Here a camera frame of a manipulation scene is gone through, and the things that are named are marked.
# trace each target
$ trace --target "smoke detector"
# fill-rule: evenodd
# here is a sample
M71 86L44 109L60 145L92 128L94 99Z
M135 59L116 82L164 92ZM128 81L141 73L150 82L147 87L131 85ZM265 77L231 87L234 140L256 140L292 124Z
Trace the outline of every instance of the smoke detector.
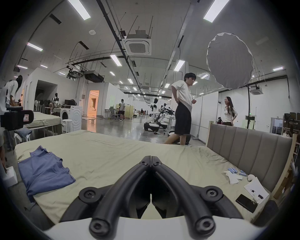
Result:
M250 92L253 95L261 95L263 94L262 90L260 89L259 86L255 85L255 86L250 86Z
M122 42L128 55L151 55L151 38L146 30L135 30L135 34L128 34Z
M95 34L96 34L95 30L91 30L91 31L89 31L88 33L89 33L90 35L95 35Z

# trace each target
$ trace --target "shiny concrete floor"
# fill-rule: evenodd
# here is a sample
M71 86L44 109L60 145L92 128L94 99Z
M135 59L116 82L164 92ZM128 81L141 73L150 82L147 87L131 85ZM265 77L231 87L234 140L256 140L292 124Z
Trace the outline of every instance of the shiny concrete floor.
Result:
M89 119L87 117L83 117L81 129L115 137L123 137L152 143L164 143L168 135L167 133L164 135L163 129L159 130L159 135L155 135L153 132L144 130L144 123L147 118L148 116L137 116L137 118L133 118L132 120L119 121L104 118ZM205 144L201 141L192 139L190 140L190 145L205 146Z

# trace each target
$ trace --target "small blue object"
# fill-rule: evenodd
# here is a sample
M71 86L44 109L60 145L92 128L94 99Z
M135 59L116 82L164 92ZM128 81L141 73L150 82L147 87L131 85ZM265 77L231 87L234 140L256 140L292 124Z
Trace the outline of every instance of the small blue object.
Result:
M229 170L231 173L234 173L234 171L233 171L231 168L228 168L228 170Z

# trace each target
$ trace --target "white stool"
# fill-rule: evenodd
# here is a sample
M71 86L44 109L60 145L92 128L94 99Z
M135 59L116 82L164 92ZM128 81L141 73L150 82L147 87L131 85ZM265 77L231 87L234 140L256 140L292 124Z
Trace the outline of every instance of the white stool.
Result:
M68 128L70 127L69 122L72 122L72 131L74 131L74 123L72 119L63 119L63 122L66 123L66 132L68 133Z

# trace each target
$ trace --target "white t-shirt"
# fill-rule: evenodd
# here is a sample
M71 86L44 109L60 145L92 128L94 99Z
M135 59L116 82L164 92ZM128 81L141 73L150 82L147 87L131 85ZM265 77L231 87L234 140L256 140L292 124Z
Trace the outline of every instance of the white t-shirt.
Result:
M179 80L172 84L177 90L177 98L192 112L192 95L189 86L183 80Z
M124 110L125 110L125 103L121 103L120 111L124 111Z
M6 111L6 104L9 105L11 95L13 99L16 97L18 82L16 80L9 81L0 91L0 107L2 111Z

